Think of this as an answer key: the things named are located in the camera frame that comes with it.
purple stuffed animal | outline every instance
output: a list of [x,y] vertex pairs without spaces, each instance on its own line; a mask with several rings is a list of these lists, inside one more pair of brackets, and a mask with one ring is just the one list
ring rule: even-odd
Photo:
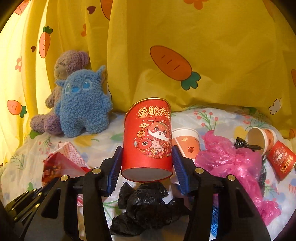
[[[69,50],[64,52],[56,61],[54,66],[54,77],[56,80],[65,80],[71,73],[85,68],[89,63],[89,55],[84,51]],[[62,88],[56,86],[50,96],[45,100],[45,104],[51,111],[45,115],[36,115],[31,119],[31,129],[51,135],[62,134],[59,117],[54,112],[54,106],[59,101]]]

blue stuffed animal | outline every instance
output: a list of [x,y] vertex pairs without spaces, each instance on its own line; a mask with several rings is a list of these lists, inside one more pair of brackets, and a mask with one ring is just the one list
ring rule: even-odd
[[102,90],[104,71],[104,65],[97,72],[82,69],[56,81],[63,91],[55,112],[67,137],[80,135],[84,127],[91,134],[107,129],[112,102]]

plush toy's leg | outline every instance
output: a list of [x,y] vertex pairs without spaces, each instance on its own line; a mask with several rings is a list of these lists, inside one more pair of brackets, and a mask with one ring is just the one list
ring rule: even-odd
[[107,129],[109,120],[107,116],[100,116],[95,119],[85,121],[85,128],[91,134],[97,134]]
[[44,133],[44,118],[46,115],[36,115],[31,119],[30,122],[30,127],[32,130],[39,132],[39,133]]
[[69,117],[69,119],[61,119],[61,127],[67,137],[76,137],[80,135],[83,124],[81,120],[73,120]]
[[55,114],[48,114],[44,119],[44,130],[51,135],[63,133],[59,117]]

brass screw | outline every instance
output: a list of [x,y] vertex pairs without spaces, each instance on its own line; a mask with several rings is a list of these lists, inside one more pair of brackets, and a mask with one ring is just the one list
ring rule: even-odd
[[229,175],[229,176],[228,176],[228,179],[229,179],[230,181],[234,181],[234,180],[235,180],[235,176],[234,176],[234,175]]
[[67,175],[63,175],[61,176],[61,181],[64,182],[64,181],[67,181],[68,180],[68,176]]
[[195,169],[195,172],[198,174],[202,174],[202,173],[204,173],[204,170],[202,168],[198,167]]
[[93,174],[99,174],[101,172],[101,169],[99,169],[98,167],[93,169]]

yellow curtain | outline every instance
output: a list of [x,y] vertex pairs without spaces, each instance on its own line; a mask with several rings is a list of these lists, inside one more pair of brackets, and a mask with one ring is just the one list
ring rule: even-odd
[[107,63],[115,110],[155,96],[173,111],[255,107],[284,136],[296,126],[296,36],[270,0],[25,0],[0,43],[0,163],[49,111],[55,61],[71,49],[93,70]]

